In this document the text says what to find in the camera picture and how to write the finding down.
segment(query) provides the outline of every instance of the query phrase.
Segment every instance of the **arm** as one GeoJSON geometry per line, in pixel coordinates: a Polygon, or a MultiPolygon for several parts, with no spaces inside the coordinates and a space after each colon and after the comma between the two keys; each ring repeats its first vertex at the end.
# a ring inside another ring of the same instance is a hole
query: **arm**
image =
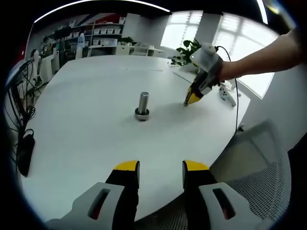
{"type": "Polygon", "coordinates": [[[300,64],[301,61],[301,50],[291,31],[241,60],[223,62],[218,78],[224,81],[248,74],[282,71],[300,64]]]}

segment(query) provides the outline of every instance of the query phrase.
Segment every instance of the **window blind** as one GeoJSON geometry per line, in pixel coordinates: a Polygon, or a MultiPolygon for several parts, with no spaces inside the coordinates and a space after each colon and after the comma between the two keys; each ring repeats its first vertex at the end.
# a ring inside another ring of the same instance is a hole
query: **window blind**
{"type": "Polygon", "coordinates": [[[177,49],[183,41],[193,41],[201,21],[202,11],[181,11],[173,13],[165,28],[161,46],[177,49]]]}
{"type": "MultiPolygon", "coordinates": [[[[213,44],[223,46],[228,51],[231,60],[236,61],[264,48],[277,37],[277,33],[262,24],[225,13],[213,44]]],[[[228,61],[228,56],[223,50],[220,50],[218,54],[223,60],[228,61]]],[[[248,75],[238,78],[238,81],[262,99],[273,76],[274,73],[248,75]]]]}

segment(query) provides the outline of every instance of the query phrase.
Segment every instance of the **white cabinet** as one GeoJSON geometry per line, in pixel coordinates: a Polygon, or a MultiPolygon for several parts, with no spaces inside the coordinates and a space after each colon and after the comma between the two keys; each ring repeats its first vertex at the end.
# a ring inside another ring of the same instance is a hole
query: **white cabinet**
{"type": "Polygon", "coordinates": [[[118,46],[115,48],[115,55],[129,55],[130,46],[118,46]]]}

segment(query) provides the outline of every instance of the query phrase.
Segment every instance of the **hand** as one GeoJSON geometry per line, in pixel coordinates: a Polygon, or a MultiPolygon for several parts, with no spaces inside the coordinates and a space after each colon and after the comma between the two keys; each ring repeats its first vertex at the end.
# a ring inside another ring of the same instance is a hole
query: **hand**
{"type": "Polygon", "coordinates": [[[238,77],[240,76],[237,75],[236,62],[223,61],[222,68],[217,74],[218,80],[227,81],[238,77]]]}

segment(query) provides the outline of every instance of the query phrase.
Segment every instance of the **ceiling light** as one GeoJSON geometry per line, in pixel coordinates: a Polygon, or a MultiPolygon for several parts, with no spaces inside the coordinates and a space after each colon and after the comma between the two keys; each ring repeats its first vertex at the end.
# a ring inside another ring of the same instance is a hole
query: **ceiling light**
{"type": "Polygon", "coordinates": [[[165,9],[165,8],[163,8],[163,7],[156,6],[156,5],[153,5],[153,4],[144,2],[144,1],[137,1],[137,0],[122,0],[122,1],[131,1],[131,2],[135,2],[135,3],[140,3],[140,4],[147,5],[147,6],[152,6],[152,7],[158,8],[158,9],[163,10],[163,11],[166,11],[166,12],[170,12],[170,10],[168,10],[168,9],[165,9]]]}
{"type": "Polygon", "coordinates": [[[87,2],[87,1],[96,1],[96,0],[80,0],[80,1],[75,1],[75,2],[72,2],[72,3],[66,4],[66,5],[60,6],[60,7],[56,8],[56,9],[54,9],[54,10],[48,12],[48,13],[45,13],[43,16],[40,16],[38,19],[36,19],[36,20],[34,21],[34,23],[38,22],[38,21],[41,20],[42,18],[46,17],[47,15],[49,15],[49,14],[55,12],[55,11],[58,11],[58,10],[60,10],[60,9],[63,9],[63,8],[65,8],[65,7],[68,7],[68,6],[71,6],[71,5],[74,5],[74,4],[78,4],[78,3],[82,3],[82,2],[87,2]]]}
{"type": "MultiPolygon", "coordinates": [[[[71,5],[75,5],[75,4],[78,4],[78,3],[87,2],[87,1],[97,1],[97,0],[80,0],[80,1],[75,1],[75,2],[72,2],[72,3],[66,4],[66,5],[60,6],[60,7],[56,8],[56,9],[54,9],[54,10],[48,12],[48,13],[45,13],[43,16],[40,16],[38,19],[36,19],[34,21],[34,23],[38,22],[42,18],[46,17],[47,15],[49,15],[49,14],[55,12],[55,11],[58,11],[60,9],[63,9],[65,7],[68,7],[68,6],[71,6],[71,5]]],[[[168,10],[168,9],[165,9],[165,8],[160,7],[160,6],[156,6],[156,5],[144,2],[144,1],[137,1],[137,0],[122,0],[122,1],[130,1],[130,2],[135,2],[135,3],[140,3],[140,4],[147,5],[147,6],[152,6],[152,7],[158,8],[158,9],[166,11],[166,12],[170,12],[170,10],[168,10]]]]}
{"type": "Polygon", "coordinates": [[[268,17],[267,17],[267,13],[265,12],[263,1],[257,0],[257,3],[259,5],[263,23],[268,24],[268,17]]]}

